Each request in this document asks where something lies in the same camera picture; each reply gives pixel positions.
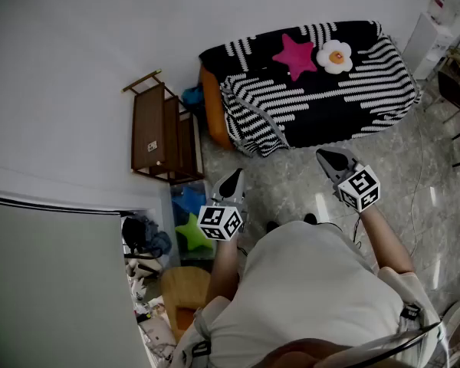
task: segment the white t-shirt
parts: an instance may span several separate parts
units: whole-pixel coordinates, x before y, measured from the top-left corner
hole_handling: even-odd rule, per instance
[[[396,276],[403,277],[394,273],[394,283]],[[409,276],[401,285],[417,301],[422,294],[432,309],[416,276]],[[209,360],[218,368],[253,366],[301,338],[357,346],[396,334],[404,308],[398,291],[371,271],[338,228],[299,221],[257,243],[233,301],[225,301],[208,323]]]

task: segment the white wall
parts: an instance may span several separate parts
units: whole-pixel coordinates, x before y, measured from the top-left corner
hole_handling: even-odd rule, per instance
[[[136,67],[75,1],[0,0],[0,196],[151,209],[170,233],[167,184],[130,171],[133,98],[120,89]]]
[[[180,92],[206,48],[312,21],[376,19],[403,48],[428,1],[0,0],[0,192],[161,213],[166,189],[129,171],[120,88],[161,67]]]
[[[0,368],[150,367],[120,218],[0,205]]]

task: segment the egg flower plush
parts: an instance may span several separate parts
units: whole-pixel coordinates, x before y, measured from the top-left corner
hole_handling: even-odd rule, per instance
[[[324,44],[317,53],[317,63],[329,74],[351,71],[351,47],[346,42],[331,40]]]

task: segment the pink star pillow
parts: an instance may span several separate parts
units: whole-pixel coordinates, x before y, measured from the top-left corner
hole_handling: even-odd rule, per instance
[[[313,42],[297,44],[288,34],[283,34],[283,51],[273,56],[274,61],[286,64],[290,70],[291,80],[295,82],[303,71],[317,71],[312,63]]]

